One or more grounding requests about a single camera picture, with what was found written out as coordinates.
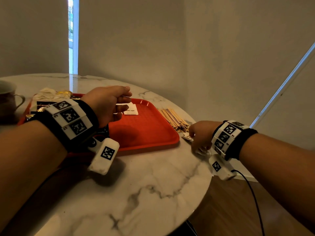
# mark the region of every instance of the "round table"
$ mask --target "round table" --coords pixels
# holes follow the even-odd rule
[[[44,87],[87,93],[98,86],[128,85],[133,98],[148,100],[156,108],[171,107],[194,123],[169,100],[117,80],[69,74],[1,79],[15,83],[16,93],[26,97],[18,115]],[[3,131],[10,126],[0,127]],[[176,148],[117,157],[111,168],[106,180],[86,178],[86,167],[80,165],[62,170],[29,199],[3,235],[167,235],[198,207],[212,178],[208,161],[193,155],[182,138]]]

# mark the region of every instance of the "orange tray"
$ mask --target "orange tray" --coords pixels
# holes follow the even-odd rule
[[[83,94],[74,93],[76,97]],[[179,142],[179,134],[160,114],[156,107],[147,100],[132,98],[132,103],[136,104],[139,115],[123,115],[117,122],[109,123],[109,134],[111,139],[119,142],[119,151],[131,151],[142,148],[159,150],[175,147]],[[18,125],[26,121],[31,103],[27,106]],[[88,151],[83,153],[69,153],[68,156],[93,155]]]

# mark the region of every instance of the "forearm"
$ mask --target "forearm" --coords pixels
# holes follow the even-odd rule
[[[254,134],[243,145],[239,159],[289,212],[315,223],[313,152]]]
[[[63,161],[67,151],[38,121],[0,134],[0,149],[1,231]]]

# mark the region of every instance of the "wristband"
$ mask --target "wristband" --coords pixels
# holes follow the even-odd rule
[[[234,120],[224,121],[213,133],[212,147],[225,160],[239,159],[246,140],[258,133],[256,130]]]
[[[67,99],[37,112],[30,121],[44,124],[69,152],[96,133],[99,122],[91,107],[82,100]]]

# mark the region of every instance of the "hand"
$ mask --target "hand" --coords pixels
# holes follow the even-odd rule
[[[222,122],[200,121],[189,127],[189,135],[194,138],[191,150],[195,152],[198,148],[211,148],[213,132]]]
[[[93,109],[100,123],[99,127],[105,127],[109,122],[121,119],[122,112],[129,107],[128,105],[116,105],[116,103],[130,103],[131,96],[129,86],[108,86],[92,89],[83,95],[81,100]]]

